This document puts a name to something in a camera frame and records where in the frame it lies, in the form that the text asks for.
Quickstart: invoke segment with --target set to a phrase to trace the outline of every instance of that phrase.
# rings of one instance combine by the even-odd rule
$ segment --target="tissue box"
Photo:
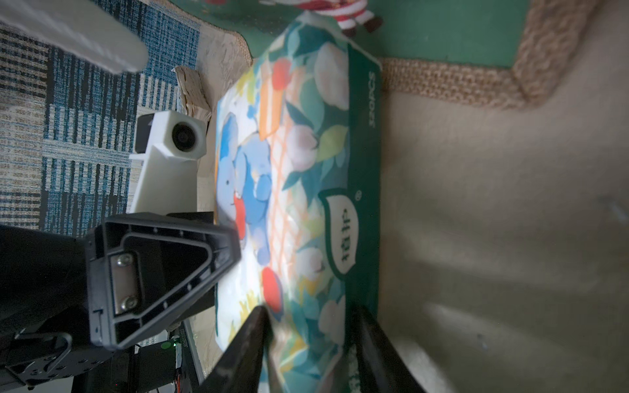
[[[348,322],[377,311],[380,88],[379,63],[305,13],[218,104],[216,218],[242,260],[218,284],[216,339],[266,305],[261,391],[359,384]]]

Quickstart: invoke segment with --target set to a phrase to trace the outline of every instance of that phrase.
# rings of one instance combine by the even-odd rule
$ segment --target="floral pattern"
[[[218,105],[216,215],[238,228],[243,257],[218,284],[216,336],[225,349],[267,306],[262,391],[324,392],[343,378],[345,283],[320,193],[347,186],[348,42],[319,26],[290,24]]]

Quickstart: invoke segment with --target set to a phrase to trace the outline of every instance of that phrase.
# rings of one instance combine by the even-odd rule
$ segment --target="santa claus figure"
[[[356,35],[356,25],[365,26],[369,33],[382,26],[381,17],[367,9],[367,0],[262,0],[266,4],[286,4],[336,19],[348,37]]]

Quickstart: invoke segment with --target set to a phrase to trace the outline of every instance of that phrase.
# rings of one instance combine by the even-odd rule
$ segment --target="rug border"
[[[383,88],[473,106],[542,105],[559,85],[603,0],[531,0],[512,68],[382,58]]]
[[[183,9],[178,7],[176,4],[173,4],[169,0],[140,0],[140,1],[143,1],[143,2],[148,1],[150,3],[159,4],[177,14],[180,14],[181,16],[185,16],[186,18],[198,23],[199,25],[216,29],[218,31],[222,31],[223,33],[233,35],[234,38],[236,38],[236,42],[238,43],[238,50],[243,55],[243,57],[245,57],[245,61],[247,62],[247,65],[251,66],[253,64],[253,58],[251,57],[249,45],[247,45],[247,41],[245,41],[245,38],[239,32],[233,31],[233,30],[227,30],[227,29],[212,25],[211,23],[206,22],[201,18],[197,18],[195,15],[185,12]]]

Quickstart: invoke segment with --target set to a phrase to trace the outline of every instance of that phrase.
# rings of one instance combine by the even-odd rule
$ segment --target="floor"
[[[539,109],[384,97],[378,320],[429,393],[629,391],[627,48],[609,0]]]

